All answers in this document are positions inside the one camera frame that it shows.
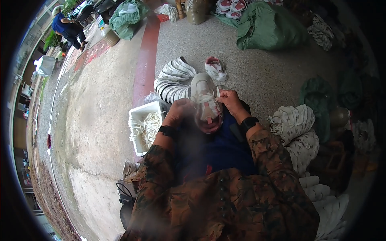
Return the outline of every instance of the basket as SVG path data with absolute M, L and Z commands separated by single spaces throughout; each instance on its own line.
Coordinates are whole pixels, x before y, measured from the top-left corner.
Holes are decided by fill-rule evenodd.
M 161 21 L 161 23 L 166 22 L 166 21 L 169 20 L 169 16 L 167 16 L 165 14 L 158 14 L 157 17 Z

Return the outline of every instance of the white box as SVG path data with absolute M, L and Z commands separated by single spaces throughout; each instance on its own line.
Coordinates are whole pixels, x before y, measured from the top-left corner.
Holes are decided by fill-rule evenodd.
M 166 117 L 166 112 L 164 112 L 162 104 L 160 101 L 154 101 L 148 104 L 144 104 L 143 106 L 139 106 L 137 108 L 131 109 L 129 111 L 129 126 L 130 120 L 140 120 L 143 121 L 146 116 L 151 112 L 157 112 L 158 116 L 161 120 L 161 123 L 164 121 Z M 133 141 L 135 154 L 137 156 L 144 156 L 148 150 L 144 150 L 141 145 L 141 138 L 137 137 Z

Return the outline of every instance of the sleeve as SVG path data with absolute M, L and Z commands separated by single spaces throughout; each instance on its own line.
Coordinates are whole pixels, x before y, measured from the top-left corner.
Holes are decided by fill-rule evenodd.
M 133 178 L 137 197 L 129 228 L 121 240 L 135 240 L 133 238 L 139 231 L 155 227 L 154 223 L 149 222 L 163 215 L 162 196 L 167 193 L 174 181 L 173 167 L 173 156 L 169 151 L 158 145 L 150 147 L 137 175 Z
M 277 208 L 270 210 L 271 216 L 283 217 L 278 222 L 266 214 L 267 227 L 271 227 L 272 235 L 276 236 L 273 239 L 314 240 L 319 226 L 319 214 L 301 187 L 290 154 L 281 144 L 280 137 L 259 130 L 250 137 L 249 146 L 259 174 L 268 177 L 275 192 Z

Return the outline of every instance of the brown patterned shirt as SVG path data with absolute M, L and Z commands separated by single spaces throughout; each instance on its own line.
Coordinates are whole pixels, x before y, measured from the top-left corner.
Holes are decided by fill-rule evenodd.
M 137 198 L 121 241 L 313 241 L 319 214 L 280 138 L 259 130 L 249 146 L 259 175 L 230 168 L 172 187 L 173 157 L 153 145 L 134 178 Z

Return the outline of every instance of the black wristwatch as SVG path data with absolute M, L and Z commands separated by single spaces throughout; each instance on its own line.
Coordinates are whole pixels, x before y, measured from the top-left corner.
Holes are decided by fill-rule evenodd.
M 177 138 L 177 130 L 171 126 L 161 126 L 158 131 L 162 132 L 164 136 L 171 137 L 174 141 Z
M 256 125 L 256 122 L 259 122 L 256 117 L 248 117 L 243 122 L 241 122 L 240 130 L 243 132 L 243 134 L 247 133 L 249 129 Z

